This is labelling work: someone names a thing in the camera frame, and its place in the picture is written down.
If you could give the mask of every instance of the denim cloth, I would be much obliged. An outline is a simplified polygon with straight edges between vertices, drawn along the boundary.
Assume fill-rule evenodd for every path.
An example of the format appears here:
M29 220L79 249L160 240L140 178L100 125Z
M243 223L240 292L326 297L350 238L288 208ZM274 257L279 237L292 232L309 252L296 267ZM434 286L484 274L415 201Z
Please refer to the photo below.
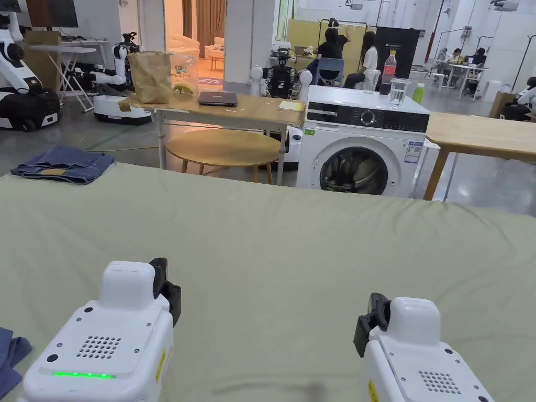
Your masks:
M31 350L26 338L13 338L13 331L0 327L0 399L20 383L22 376L13 367Z
M55 146L49 151L21 163L11 173L28 178L46 178L75 184L89 184L100 177L115 158L104 153L87 152L68 146ZM65 169L65 172L44 172Z

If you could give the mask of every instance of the green led light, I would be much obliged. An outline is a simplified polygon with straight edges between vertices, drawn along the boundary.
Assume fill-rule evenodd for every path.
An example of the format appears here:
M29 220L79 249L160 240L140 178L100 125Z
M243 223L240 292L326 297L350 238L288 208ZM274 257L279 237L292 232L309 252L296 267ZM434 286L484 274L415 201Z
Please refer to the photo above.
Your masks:
M52 373L56 377L87 377L87 378L102 378L102 379L111 379L116 376L113 374L96 374L96 373L66 373L64 371L54 371Z

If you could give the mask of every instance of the cardboard box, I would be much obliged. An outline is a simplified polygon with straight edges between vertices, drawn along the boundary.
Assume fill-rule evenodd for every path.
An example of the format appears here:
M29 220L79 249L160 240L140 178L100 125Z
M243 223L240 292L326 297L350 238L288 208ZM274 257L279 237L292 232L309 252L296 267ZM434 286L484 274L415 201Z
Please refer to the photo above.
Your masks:
M29 44L62 44L59 32L52 31L26 31L24 43ZM48 57L46 51L31 50L27 47L24 50L24 62L39 78L44 88L52 88L56 93L59 92L60 76L56 66ZM58 53L50 53L55 58L56 63L61 65L61 59Z
M489 112L491 118L501 118L501 112L504 105L508 102L513 102L516 95L506 92L497 92L495 100L493 101L492 110Z

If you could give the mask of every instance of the washing machine control panel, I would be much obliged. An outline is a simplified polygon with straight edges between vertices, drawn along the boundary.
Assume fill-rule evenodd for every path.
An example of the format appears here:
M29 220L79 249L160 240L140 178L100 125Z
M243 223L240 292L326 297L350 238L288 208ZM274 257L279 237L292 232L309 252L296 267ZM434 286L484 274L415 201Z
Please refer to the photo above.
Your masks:
M426 132L429 115L310 102L307 120L383 130Z

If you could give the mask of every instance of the plastic bag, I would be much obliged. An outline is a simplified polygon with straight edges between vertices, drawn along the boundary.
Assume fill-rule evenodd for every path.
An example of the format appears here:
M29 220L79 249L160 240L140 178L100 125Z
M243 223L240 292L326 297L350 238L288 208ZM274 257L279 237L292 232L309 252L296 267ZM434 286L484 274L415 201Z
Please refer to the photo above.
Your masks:
M197 67L199 63L199 49L197 53L191 49L172 49L171 78L173 93L199 95L197 87Z

